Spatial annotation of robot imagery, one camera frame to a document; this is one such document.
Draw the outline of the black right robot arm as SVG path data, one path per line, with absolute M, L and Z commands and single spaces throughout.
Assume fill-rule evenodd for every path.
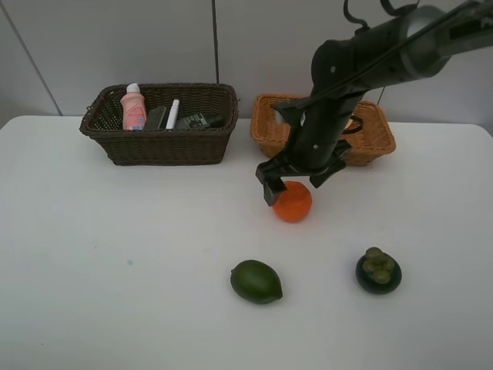
M 287 188 L 284 177 L 306 176 L 318 188 L 345 168 L 350 144 L 341 137 L 367 92 L 431 78 L 452 56 L 492 44 L 490 1 L 465 1 L 449 12 L 431 5 L 393 8 L 388 1 L 381 6 L 392 19 L 373 28 L 346 12 L 360 28 L 353 38 L 328 40 L 314 53 L 310 95 L 273 105 L 290 135 L 256 170 L 269 206 Z

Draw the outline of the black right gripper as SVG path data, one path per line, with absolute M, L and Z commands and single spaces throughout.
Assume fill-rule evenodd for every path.
M 263 197 L 269 207 L 272 207 L 287 189 L 282 177 L 309 177 L 313 187 L 319 188 L 331 176 L 345 168 L 345 157 L 350 152 L 351 145 L 346 140 L 339 140 L 330 155 L 329 160 L 318 169 L 295 164 L 289 160 L 284 150 L 257 166 L 256 177 L 263 184 Z

